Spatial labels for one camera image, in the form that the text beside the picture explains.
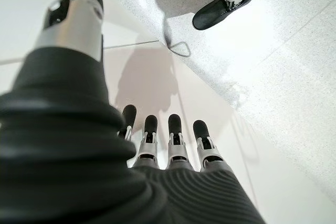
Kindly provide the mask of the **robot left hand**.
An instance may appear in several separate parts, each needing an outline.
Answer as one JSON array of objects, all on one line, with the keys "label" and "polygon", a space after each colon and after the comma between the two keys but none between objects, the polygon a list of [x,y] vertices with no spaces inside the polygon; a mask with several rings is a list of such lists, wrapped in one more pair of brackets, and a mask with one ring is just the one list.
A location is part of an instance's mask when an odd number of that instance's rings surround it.
[{"label": "robot left hand", "polygon": [[135,148],[135,107],[108,100],[102,20],[103,0],[56,0],[1,96],[1,223],[263,223],[204,121],[198,172],[176,114],[165,170],[155,116]]}]

